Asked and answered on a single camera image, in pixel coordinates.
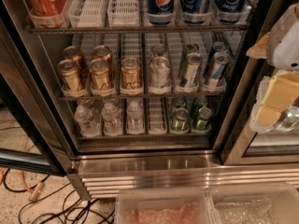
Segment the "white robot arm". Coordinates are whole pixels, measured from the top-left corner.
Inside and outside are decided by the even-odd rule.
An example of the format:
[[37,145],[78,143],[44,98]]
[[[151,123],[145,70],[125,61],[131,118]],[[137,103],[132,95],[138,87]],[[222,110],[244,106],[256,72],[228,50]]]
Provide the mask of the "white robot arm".
[[289,6],[246,55],[266,59],[278,70],[272,77],[264,77],[261,81],[250,115],[250,128],[265,133],[299,97],[299,4]]

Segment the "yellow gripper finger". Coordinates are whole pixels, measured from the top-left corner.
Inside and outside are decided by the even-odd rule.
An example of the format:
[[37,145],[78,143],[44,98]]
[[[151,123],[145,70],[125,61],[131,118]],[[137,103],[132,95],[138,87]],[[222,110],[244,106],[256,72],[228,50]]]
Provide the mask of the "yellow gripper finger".
[[246,52],[246,55],[253,59],[267,58],[267,45],[270,33],[265,34]]
[[299,97],[299,74],[283,72],[272,76],[255,120],[263,126],[272,126],[280,114]]

